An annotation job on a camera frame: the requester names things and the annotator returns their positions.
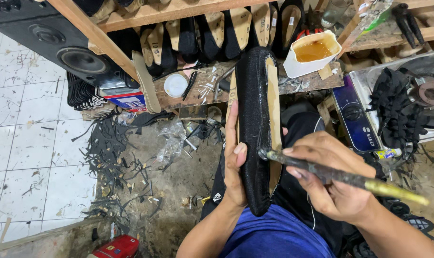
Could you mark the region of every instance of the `black speaker cabinet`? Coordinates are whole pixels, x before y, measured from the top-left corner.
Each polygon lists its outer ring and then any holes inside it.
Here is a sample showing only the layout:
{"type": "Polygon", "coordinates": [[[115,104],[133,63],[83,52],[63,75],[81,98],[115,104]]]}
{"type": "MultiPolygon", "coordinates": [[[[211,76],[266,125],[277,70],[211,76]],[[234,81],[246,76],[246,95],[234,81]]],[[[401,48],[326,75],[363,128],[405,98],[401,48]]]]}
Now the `black speaker cabinet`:
{"type": "Polygon", "coordinates": [[[1,33],[98,88],[125,85],[121,68],[108,56],[89,50],[88,38],[49,3],[14,2],[18,10],[0,11],[1,33]]]}

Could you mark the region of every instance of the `portable gas stove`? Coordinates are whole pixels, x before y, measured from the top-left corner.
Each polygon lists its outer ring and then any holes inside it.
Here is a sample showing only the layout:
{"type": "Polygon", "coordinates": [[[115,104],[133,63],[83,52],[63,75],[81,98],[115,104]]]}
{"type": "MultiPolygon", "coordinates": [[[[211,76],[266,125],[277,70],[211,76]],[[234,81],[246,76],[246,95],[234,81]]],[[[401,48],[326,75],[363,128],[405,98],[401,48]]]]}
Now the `portable gas stove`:
{"type": "Polygon", "coordinates": [[[420,135],[420,143],[434,140],[434,51],[418,56],[403,58],[359,71],[344,77],[345,85],[334,88],[333,96],[352,147],[358,152],[388,149],[377,136],[380,119],[377,111],[365,112],[371,99],[376,80],[388,67],[404,71],[411,78],[408,90],[410,100],[424,107],[423,114],[429,116],[428,133],[420,135]]]}

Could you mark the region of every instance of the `glue brush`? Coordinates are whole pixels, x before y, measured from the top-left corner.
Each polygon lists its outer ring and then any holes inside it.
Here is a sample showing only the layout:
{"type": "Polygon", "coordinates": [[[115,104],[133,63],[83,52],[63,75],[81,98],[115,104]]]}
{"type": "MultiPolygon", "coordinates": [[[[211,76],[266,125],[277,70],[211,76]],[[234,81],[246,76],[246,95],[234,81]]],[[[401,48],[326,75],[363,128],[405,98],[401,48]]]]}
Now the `glue brush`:
{"type": "Polygon", "coordinates": [[[417,195],[400,187],[390,185],[382,180],[347,173],[343,170],[335,169],[333,167],[286,156],[282,154],[282,152],[270,148],[259,149],[258,156],[260,156],[260,158],[263,160],[273,160],[287,166],[294,166],[307,170],[315,174],[323,182],[333,179],[354,187],[361,188],[363,190],[367,190],[375,195],[406,199],[423,205],[429,204],[429,200],[426,197],[417,195]]]}

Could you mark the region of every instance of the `white container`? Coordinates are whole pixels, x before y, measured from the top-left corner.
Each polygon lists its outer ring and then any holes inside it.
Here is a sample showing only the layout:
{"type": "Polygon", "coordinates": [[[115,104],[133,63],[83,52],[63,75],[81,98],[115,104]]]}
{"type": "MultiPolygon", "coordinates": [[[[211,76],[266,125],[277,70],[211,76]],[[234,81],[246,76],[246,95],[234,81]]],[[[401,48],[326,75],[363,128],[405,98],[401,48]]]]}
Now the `white container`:
{"type": "Polygon", "coordinates": [[[290,78],[297,78],[299,76],[315,72],[325,67],[336,55],[340,53],[340,51],[341,46],[336,41],[335,34],[329,30],[300,38],[290,46],[289,53],[284,62],[285,72],[290,78]],[[294,49],[309,44],[313,41],[320,41],[323,43],[329,49],[332,55],[311,62],[298,62],[294,49]]]}
{"type": "Polygon", "coordinates": [[[180,98],[187,86],[187,80],[178,73],[169,75],[164,81],[164,91],[173,98],[180,98]]]}

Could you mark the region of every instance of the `black pants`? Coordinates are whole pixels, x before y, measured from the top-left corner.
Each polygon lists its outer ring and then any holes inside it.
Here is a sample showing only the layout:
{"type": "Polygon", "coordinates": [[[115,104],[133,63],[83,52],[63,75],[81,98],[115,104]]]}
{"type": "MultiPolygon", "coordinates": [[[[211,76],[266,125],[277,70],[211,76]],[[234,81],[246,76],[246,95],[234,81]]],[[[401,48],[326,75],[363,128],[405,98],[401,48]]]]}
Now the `black pants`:
{"type": "MultiPolygon", "coordinates": [[[[291,147],[296,140],[307,134],[324,130],[325,126],[320,115],[314,111],[294,113],[286,124],[289,132],[285,136],[285,146],[291,147]]],[[[211,198],[205,203],[201,220],[211,213],[220,203],[225,194],[225,156],[224,149],[220,155],[220,162],[215,174],[211,198]]],[[[301,187],[298,180],[287,173],[283,168],[279,184],[271,197],[272,203],[290,211],[300,221],[305,223],[322,236],[333,253],[338,256],[343,238],[342,222],[335,221],[317,212],[308,200],[307,192],[301,187]]]]}

